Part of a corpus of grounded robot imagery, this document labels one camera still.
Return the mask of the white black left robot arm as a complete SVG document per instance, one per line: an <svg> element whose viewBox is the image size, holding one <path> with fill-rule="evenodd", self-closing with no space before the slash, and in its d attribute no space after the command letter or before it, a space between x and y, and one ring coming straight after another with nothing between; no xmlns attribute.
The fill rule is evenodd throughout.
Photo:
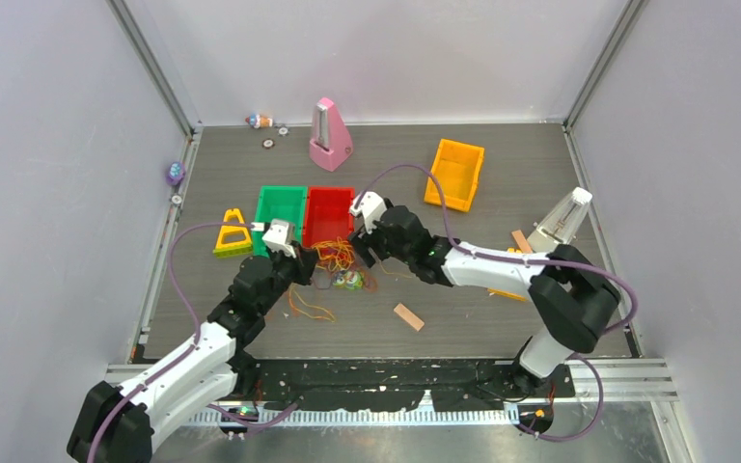
<svg viewBox="0 0 741 463"><path fill-rule="evenodd" d="M163 442L215 400L249 397L258 384L257 361L246 352L265 317L291 285L310 283L316 251L272 252L244 260L229 293L197 333L138 375L88 392L67 453L78 462L149 462Z"/></svg>

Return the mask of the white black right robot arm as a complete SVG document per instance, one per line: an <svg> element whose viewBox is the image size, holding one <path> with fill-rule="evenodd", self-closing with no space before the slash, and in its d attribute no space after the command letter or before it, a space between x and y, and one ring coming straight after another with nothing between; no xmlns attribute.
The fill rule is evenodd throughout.
<svg viewBox="0 0 741 463"><path fill-rule="evenodd" d="M367 265L393 258L426 284L495 289L534 305L543 326L506 372L522 395L538 395L572 354L591 353L620 303L604 271L570 245L516 254L432 234L404 205L364 199L349 212L362 222L349 240Z"/></svg>

